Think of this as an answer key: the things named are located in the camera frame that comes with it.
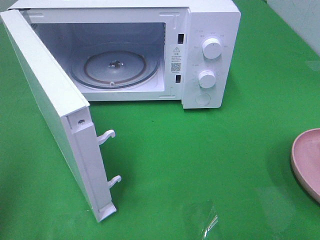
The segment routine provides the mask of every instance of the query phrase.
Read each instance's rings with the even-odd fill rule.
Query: open microwave door
[[[98,222],[116,211],[99,145],[115,132],[97,137],[89,103],[18,10],[1,14],[37,105]]]

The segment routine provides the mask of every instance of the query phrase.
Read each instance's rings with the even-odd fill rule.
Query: white knob
[[[199,85],[204,89],[213,87],[216,84],[216,76],[213,71],[205,70],[200,72],[198,76]]]
[[[202,44],[202,52],[207,59],[219,57],[222,52],[220,41],[213,37],[205,40]]]

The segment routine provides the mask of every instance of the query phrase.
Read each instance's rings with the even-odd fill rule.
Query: green surface
[[[96,223],[36,106],[0,25],[0,239],[320,239],[320,205],[301,188],[292,142],[320,126],[319,57],[263,2],[242,12],[219,109],[179,101],[92,102],[118,212]]]

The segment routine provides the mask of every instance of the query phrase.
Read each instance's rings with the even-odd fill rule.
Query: white microwave
[[[116,211],[88,101],[222,104],[241,14],[231,0],[18,0],[1,18],[97,221]]]

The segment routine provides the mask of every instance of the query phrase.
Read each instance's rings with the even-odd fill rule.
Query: control knob
[[[220,41],[214,37],[205,40],[202,44],[202,52],[207,59],[219,57],[222,52]]]
[[[209,89],[216,84],[216,76],[213,71],[205,70],[198,75],[199,85],[204,89]]]

